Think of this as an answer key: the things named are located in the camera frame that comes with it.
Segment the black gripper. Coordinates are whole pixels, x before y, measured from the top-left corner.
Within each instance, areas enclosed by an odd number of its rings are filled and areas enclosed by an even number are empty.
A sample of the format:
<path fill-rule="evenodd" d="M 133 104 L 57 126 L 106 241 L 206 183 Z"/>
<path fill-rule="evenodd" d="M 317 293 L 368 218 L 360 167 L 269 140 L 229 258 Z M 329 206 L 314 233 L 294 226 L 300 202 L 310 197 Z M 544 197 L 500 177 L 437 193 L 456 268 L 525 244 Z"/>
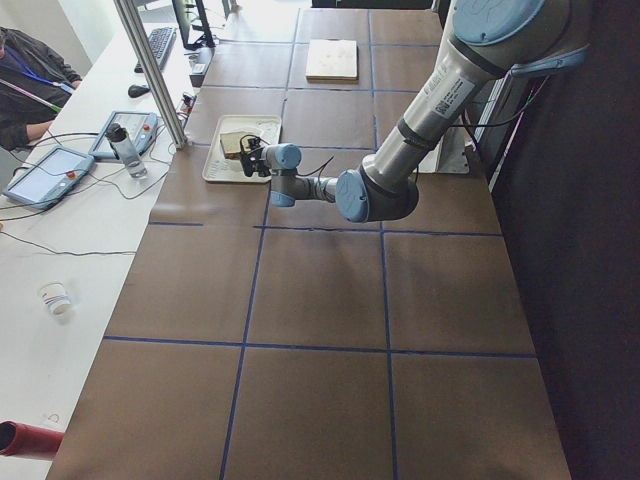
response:
<path fill-rule="evenodd" d="M 246 177 L 257 175 L 266 178 L 271 175 L 271 169 L 264 158 L 264 149 L 257 149 L 250 154 L 241 153 L 240 162 Z"/>

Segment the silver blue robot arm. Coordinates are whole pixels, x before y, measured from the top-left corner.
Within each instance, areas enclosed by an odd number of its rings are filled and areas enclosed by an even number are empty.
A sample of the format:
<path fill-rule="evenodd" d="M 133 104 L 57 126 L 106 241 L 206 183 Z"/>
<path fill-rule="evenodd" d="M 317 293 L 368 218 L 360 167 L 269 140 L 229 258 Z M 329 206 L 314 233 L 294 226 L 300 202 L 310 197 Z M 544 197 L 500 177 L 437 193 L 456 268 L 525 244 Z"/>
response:
<path fill-rule="evenodd" d="M 574 68 L 586 56 L 590 1 L 457 1 L 450 8 L 442 58 L 381 147 L 337 178 L 298 174 L 300 149 L 252 140 L 240 149 L 246 176 L 271 179 L 271 202 L 337 206 L 350 222 L 397 220 L 416 207 L 412 172 L 485 84 L 505 75 L 538 77 Z"/>

